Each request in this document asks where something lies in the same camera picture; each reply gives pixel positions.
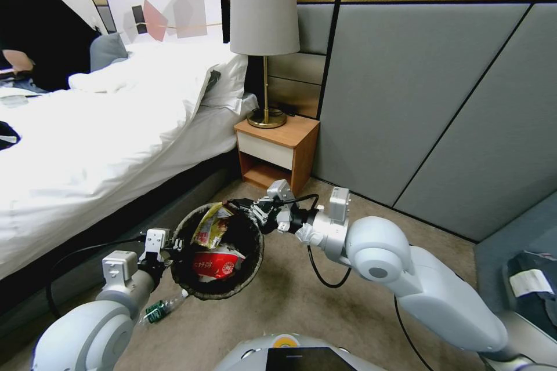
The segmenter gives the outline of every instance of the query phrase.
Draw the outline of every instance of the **black shirt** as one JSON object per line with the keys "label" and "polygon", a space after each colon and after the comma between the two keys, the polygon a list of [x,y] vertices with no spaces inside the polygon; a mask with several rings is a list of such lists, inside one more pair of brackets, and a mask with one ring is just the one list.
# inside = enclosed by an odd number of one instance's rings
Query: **black shirt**
{"label": "black shirt", "polygon": [[42,89],[67,89],[71,74],[88,73],[97,35],[62,0],[0,0],[0,50],[27,54]]}

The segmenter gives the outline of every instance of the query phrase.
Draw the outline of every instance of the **framed picture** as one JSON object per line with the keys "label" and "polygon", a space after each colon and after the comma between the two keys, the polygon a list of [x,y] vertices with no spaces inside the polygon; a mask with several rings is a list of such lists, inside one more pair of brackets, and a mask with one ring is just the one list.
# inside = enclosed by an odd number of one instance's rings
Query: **framed picture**
{"label": "framed picture", "polygon": [[229,40],[228,0],[107,0],[124,44]]}

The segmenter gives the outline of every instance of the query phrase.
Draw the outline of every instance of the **wooden nightstand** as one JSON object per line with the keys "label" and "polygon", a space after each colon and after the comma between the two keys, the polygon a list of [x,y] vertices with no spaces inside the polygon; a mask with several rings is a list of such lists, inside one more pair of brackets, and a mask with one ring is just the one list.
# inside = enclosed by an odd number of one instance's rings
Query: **wooden nightstand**
{"label": "wooden nightstand", "polygon": [[275,129],[255,128],[246,120],[234,128],[244,181],[267,189],[286,179],[294,195],[301,191],[312,172],[319,121],[288,116]]}

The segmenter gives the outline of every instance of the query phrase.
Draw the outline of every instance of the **beige carpet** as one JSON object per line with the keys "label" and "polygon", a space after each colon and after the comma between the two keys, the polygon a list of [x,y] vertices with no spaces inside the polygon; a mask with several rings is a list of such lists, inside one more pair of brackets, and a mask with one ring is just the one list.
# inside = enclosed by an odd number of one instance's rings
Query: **beige carpet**
{"label": "beige carpet", "polygon": [[[317,192],[320,203],[327,206],[331,189],[330,185],[311,179],[303,194]],[[264,193],[237,180],[212,200],[254,199]],[[471,243],[353,196],[350,218],[356,220],[369,215],[394,221],[410,243],[428,249],[475,286]],[[325,279],[336,282],[342,278],[344,267],[328,261],[318,250],[314,250],[314,257]],[[151,295],[150,303],[178,291],[167,271]],[[85,294],[81,299],[93,295],[94,292]],[[475,354],[442,342],[408,314],[402,314],[410,336],[434,370],[483,369]],[[3,351],[0,371],[29,370],[32,347],[48,320],[41,318],[8,339],[0,340]],[[387,370],[425,369],[404,338],[389,291],[356,274],[339,289],[326,288],[314,275],[306,248],[294,236],[274,232],[265,238],[263,265],[245,290],[223,301],[190,297],[162,322],[137,329],[115,370],[212,370],[240,341],[282,332],[327,340]]]}

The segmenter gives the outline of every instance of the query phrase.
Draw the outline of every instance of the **green bottle label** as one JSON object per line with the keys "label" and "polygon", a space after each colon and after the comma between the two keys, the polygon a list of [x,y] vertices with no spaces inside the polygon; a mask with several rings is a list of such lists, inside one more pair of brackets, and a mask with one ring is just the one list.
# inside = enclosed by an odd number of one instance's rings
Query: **green bottle label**
{"label": "green bottle label", "polygon": [[156,323],[163,320],[166,317],[167,311],[164,308],[164,303],[162,302],[162,300],[160,300],[155,304],[147,307],[145,309],[145,314],[147,316],[147,320],[149,321],[149,323]]}

